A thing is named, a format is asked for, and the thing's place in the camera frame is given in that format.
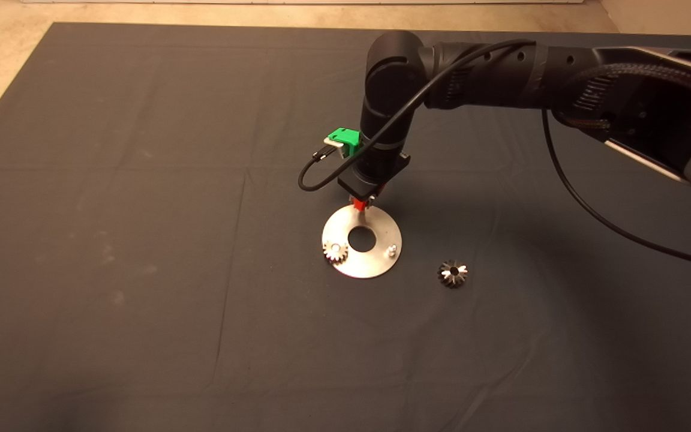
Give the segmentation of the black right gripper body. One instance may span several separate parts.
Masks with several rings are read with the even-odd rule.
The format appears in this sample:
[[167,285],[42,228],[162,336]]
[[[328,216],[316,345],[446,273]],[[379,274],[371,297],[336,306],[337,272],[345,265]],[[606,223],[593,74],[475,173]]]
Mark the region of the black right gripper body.
[[378,178],[369,178],[365,174],[360,174],[356,163],[351,165],[342,174],[338,175],[338,185],[346,190],[354,199],[369,199],[375,190],[383,190],[389,181],[402,170],[408,167],[411,156],[400,153],[392,169],[387,170],[387,174],[380,175]]

